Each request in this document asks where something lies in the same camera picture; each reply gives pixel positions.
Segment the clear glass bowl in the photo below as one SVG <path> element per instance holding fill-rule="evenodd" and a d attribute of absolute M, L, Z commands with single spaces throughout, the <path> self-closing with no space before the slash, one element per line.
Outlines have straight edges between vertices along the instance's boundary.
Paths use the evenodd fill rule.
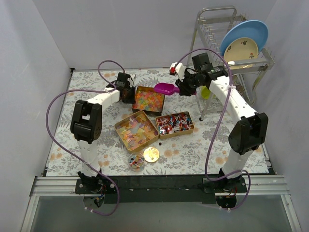
<path fill-rule="evenodd" d="M 141 172 L 145 168 L 146 161 L 142 153 L 135 152 L 130 154 L 127 163 L 131 170 Z"/>

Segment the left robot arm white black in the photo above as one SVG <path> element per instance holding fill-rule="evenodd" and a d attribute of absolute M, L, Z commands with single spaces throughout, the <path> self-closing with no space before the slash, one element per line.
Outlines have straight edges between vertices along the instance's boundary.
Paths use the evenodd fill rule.
<path fill-rule="evenodd" d="M 97 139 L 102 132 L 102 112 L 118 101 L 135 103 L 135 79 L 134 74 L 120 72 L 103 93 L 75 103 L 70 131 L 80 147 L 81 159 L 85 161 L 78 176 L 81 184 L 92 193 L 98 193 L 103 188 L 97 149 Z"/>

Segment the tin of star candies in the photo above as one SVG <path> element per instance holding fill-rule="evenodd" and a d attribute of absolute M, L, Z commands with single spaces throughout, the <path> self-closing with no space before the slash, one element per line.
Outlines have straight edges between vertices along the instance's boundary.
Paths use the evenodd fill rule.
<path fill-rule="evenodd" d="M 151 116 L 161 116 L 165 95 L 155 92 L 153 87 L 138 86 L 135 93 L 135 103 L 132 105 L 132 112 L 142 110 Z"/>

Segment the tin of jelly candies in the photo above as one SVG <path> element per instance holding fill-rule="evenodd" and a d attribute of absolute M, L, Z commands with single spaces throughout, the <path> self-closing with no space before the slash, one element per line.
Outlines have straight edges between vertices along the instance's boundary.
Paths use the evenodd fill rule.
<path fill-rule="evenodd" d="M 130 154 L 143 150 L 159 139 L 158 129 L 143 111 L 133 113 L 114 127 Z"/>

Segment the tin of lollipops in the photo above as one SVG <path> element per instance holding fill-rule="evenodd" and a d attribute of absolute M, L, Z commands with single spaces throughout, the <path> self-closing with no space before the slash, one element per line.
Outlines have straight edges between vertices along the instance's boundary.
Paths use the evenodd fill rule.
<path fill-rule="evenodd" d="M 159 116 L 155 122 L 159 131 L 159 139 L 191 134 L 195 128 L 188 111 Z"/>

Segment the magenta plastic scoop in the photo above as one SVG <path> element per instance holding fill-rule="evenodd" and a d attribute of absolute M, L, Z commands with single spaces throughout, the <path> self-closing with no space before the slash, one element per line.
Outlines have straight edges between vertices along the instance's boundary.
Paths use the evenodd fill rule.
<path fill-rule="evenodd" d="M 173 95 L 174 93 L 180 93 L 178 87 L 169 83 L 158 83 L 154 87 L 154 91 L 164 95 Z"/>

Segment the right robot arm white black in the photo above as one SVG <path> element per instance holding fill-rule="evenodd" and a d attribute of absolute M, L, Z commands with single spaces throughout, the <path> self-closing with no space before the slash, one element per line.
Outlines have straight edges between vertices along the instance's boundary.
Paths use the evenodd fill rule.
<path fill-rule="evenodd" d="M 234 127 L 228 136 L 230 152 L 228 160 L 220 169 L 218 177 L 207 177 L 205 187 L 229 192 L 242 183 L 244 166 L 250 155 L 264 143 L 268 117 L 258 113 L 243 99 L 232 84 L 231 70 L 225 62 L 214 67 L 207 53 L 192 58 L 194 68 L 185 68 L 178 61 L 172 63 L 169 71 L 176 74 L 175 82 L 181 96 L 191 96 L 198 87 L 206 87 L 223 104 L 223 113 L 228 113 Z"/>

